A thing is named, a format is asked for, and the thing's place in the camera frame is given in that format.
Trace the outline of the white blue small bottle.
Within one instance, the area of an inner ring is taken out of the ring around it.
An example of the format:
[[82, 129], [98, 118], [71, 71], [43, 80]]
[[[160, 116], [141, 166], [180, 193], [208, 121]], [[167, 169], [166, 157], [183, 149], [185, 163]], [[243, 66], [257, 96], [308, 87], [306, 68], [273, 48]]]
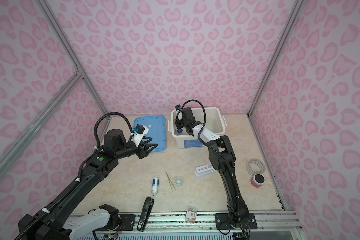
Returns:
[[159, 192], [159, 177], [154, 177], [152, 182], [152, 195], [155, 195]]

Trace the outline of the metal tweezers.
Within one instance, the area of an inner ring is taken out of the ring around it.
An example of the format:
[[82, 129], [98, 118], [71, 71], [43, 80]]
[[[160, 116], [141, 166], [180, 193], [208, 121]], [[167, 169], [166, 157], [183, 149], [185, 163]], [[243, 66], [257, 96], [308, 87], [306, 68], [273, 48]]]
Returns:
[[174, 186], [174, 184], [173, 184], [173, 182], [172, 182], [172, 180], [171, 180], [171, 178], [169, 177], [169, 175], [168, 175], [167, 172], [166, 172], [166, 176], [167, 176], [167, 179], [168, 179], [168, 181], [169, 181], [169, 185], [170, 185], [170, 188], [171, 188], [172, 192], [176, 191], [176, 188], [175, 188], [175, 186]]

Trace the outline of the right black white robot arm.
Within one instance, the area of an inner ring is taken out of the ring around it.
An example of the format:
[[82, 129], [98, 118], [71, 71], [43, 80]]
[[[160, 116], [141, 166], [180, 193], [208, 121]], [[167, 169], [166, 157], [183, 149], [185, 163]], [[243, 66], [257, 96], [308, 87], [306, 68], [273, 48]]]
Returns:
[[231, 141], [226, 135], [218, 135], [206, 128], [206, 110], [202, 109], [204, 119], [197, 121], [191, 108], [177, 105], [174, 124], [177, 130], [185, 129], [187, 134], [197, 137], [208, 148], [212, 167], [220, 174], [227, 195], [229, 221], [234, 228], [240, 228], [249, 236], [248, 219], [250, 212], [243, 199], [235, 172], [236, 156]]

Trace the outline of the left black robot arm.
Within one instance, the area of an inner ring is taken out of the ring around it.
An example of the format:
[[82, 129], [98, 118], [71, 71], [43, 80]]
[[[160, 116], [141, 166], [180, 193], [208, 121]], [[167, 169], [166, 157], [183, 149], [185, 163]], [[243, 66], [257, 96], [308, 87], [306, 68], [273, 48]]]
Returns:
[[113, 129], [104, 136], [104, 144], [79, 167], [77, 177], [46, 207], [34, 216], [25, 215], [19, 221], [17, 240], [76, 240], [99, 228], [115, 229], [120, 226], [118, 209], [102, 205], [91, 214], [69, 221], [73, 210], [86, 195], [119, 164], [119, 160], [136, 155], [148, 156], [157, 147], [146, 137], [149, 128], [137, 125], [130, 139], [122, 130]]

